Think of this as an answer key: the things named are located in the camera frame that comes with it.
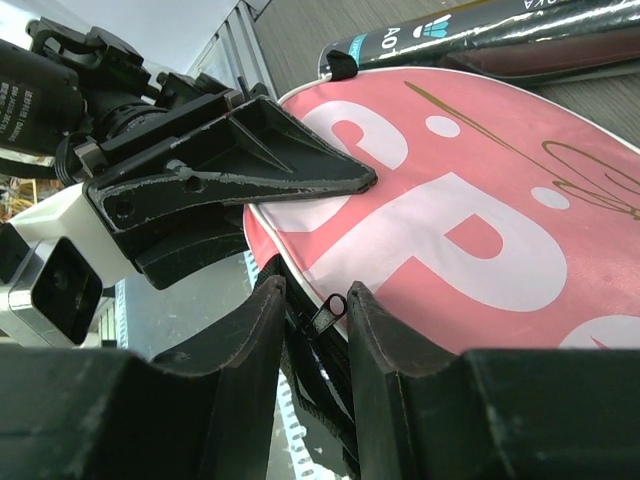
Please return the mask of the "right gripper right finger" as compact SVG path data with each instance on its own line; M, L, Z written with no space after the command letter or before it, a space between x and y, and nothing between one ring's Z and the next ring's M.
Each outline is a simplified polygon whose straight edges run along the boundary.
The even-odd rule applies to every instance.
M635 350L477 349L453 355L347 295L364 479L635 479Z

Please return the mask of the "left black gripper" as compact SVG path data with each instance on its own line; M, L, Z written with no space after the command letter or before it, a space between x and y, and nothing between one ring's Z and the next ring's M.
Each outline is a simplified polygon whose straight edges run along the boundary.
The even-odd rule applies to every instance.
M376 182L373 168L323 140L261 83L233 90L205 74L171 74L163 94L162 107L95 94L110 109L54 156L58 179L85 184L111 233L173 231L134 261L157 290L247 249L233 223L181 227L210 209L360 194Z

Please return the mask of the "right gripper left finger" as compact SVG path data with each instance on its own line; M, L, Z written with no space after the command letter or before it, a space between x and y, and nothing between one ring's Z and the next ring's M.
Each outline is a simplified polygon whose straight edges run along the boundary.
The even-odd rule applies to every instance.
M283 278L153 361L1 348L5 479L262 479L285 325Z

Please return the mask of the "pink racket bag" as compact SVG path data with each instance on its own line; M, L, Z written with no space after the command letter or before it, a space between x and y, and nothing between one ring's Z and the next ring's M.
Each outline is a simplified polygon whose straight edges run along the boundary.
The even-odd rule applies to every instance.
M639 354L639 151L537 95L479 75L385 68L317 81L282 106L372 167L363 194L250 205L245 235L306 316L364 284L450 352Z

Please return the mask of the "black shuttlecock tube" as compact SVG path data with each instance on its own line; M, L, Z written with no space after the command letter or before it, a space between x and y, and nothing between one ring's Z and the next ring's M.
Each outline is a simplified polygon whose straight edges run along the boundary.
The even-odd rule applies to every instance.
M521 86L636 74L636 1L475 1L327 44L359 70L440 67Z

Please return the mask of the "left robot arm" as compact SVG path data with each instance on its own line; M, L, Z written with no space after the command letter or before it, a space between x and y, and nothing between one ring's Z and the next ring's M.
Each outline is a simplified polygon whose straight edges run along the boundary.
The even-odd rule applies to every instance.
M245 248L247 204L360 194L375 171L271 99L200 74L152 76L110 32L47 18L1 45L1 145L49 156L13 176L81 184L124 257L156 288Z

